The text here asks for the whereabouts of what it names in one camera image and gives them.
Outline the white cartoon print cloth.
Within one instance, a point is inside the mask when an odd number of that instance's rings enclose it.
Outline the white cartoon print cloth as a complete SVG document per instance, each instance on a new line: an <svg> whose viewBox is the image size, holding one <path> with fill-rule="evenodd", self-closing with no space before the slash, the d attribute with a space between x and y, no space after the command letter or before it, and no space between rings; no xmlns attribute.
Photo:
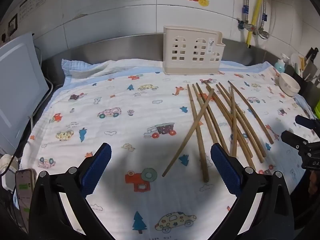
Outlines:
<svg viewBox="0 0 320 240"><path fill-rule="evenodd" d="M195 135L162 177L194 121L187 85L197 114L201 107L192 85L198 83L205 96L206 85L235 85L274 141L270 144L234 91L266 154L259 159L253 153L256 171L281 171L290 191L304 171L297 151L282 142L281 133L288 130L318 141L315 132L295 122L297 115L304 115L303 108L279 88L278 73L268 62L244 66L224 61L216 74L208 75L167 75L160 62L146 60L94 65L63 60L61 66L65 83L34 126L20 167L66 172L108 143L111 161L87 201L116 239L207 239L235 202L210 157L209 181L203 181Z"/></svg>

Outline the white appliance door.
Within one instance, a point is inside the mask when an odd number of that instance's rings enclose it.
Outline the white appliance door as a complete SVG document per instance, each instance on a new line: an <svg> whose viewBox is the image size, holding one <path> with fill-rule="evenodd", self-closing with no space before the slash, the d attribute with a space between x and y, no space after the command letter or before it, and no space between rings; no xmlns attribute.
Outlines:
<svg viewBox="0 0 320 240"><path fill-rule="evenodd" d="M23 132L49 90L31 33L1 47L1 154L13 155Z"/></svg>

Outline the teal soap bottle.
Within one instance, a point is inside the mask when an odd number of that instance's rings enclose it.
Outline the teal soap bottle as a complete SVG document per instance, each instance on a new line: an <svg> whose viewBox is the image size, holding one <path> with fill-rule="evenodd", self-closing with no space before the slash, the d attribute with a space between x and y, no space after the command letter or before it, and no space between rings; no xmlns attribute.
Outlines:
<svg viewBox="0 0 320 240"><path fill-rule="evenodd" d="M285 54L281 53L280 58L274 64L275 69L279 73L285 72L285 64L286 64L287 61L288 61L288 57Z"/></svg>

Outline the green plastic basket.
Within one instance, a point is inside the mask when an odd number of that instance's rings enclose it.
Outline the green plastic basket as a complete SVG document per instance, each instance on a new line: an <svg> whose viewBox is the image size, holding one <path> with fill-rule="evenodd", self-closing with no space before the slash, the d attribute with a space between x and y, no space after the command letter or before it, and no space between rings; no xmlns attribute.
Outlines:
<svg viewBox="0 0 320 240"><path fill-rule="evenodd" d="M315 115L317 116L317 118L320 119L320 101L315 106L314 111L315 111Z"/></svg>

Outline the smartphone with lit screen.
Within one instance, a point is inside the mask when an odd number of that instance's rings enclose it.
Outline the smartphone with lit screen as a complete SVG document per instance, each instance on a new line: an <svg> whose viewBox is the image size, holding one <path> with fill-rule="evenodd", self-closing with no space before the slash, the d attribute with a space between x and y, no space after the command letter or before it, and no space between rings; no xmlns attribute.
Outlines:
<svg viewBox="0 0 320 240"><path fill-rule="evenodd" d="M29 232L29 213L35 186L35 171L31 168L19 170L15 174L17 201L24 227Z"/></svg>

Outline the beige plastic utensil holder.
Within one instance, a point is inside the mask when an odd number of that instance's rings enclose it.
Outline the beige plastic utensil holder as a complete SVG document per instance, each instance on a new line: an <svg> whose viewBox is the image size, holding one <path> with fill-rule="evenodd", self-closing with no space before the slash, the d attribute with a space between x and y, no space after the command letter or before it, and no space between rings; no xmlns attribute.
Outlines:
<svg viewBox="0 0 320 240"><path fill-rule="evenodd" d="M174 25L163 27L165 74L215 74L219 70L224 49L220 31Z"/></svg>

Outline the white ceramic bowl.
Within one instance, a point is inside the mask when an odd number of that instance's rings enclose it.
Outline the white ceramic bowl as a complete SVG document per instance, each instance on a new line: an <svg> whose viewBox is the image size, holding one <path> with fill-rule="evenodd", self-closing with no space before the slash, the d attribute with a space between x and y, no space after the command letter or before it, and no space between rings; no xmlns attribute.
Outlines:
<svg viewBox="0 0 320 240"><path fill-rule="evenodd" d="M292 97L300 91L298 82L286 73L281 73L279 76L279 86L281 90L288 96Z"/></svg>

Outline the wall instruction label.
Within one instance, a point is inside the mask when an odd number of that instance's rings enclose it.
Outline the wall instruction label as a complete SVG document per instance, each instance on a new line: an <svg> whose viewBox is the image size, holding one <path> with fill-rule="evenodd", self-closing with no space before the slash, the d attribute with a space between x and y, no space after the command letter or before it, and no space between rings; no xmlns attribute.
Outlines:
<svg viewBox="0 0 320 240"><path fill-rule="evenodd" d="M44 5L46 0L24 0L18 10L18 22L22 22L28 15L34 12L37 8Z"/></svg>

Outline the brass water valve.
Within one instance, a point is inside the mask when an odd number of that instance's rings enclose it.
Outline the brass water valve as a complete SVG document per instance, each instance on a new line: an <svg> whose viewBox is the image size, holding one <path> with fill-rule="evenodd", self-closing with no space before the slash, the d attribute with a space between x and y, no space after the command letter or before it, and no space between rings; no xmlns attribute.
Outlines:
<svg viewBox="0 0 320 240"><path fill-rule="evenodd" d="M267 40L270 36L269 33L267 31L264 31L262 27L255 28L253 34L260 37L262 40Z"/></svg>
<svg viewBox="0 0 320 240"><path fill-rule="evenodd" d="M255 30L255 26L253 24L250 24L248 22L248 20L240 20L237 18L238 21L238 29L239 30L244 30L246 29L247 31L254 31Z"/></svg>

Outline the black knife block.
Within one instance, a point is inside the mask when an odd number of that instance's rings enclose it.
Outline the black knife block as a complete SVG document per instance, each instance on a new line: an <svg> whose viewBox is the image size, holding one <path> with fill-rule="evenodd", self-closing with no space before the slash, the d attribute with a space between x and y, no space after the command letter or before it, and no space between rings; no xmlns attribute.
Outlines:
<svg viewBox="0 0 320 240"><path fill-rule="evenodd" d="M306 57L304 57L304 71L301 70L300 74L296 70L293 72L293 78L300 86L298 94L306 100L312 110L319 102L319 68L314 64L318 54L319 49L317 47L310 48Z"/></svg>

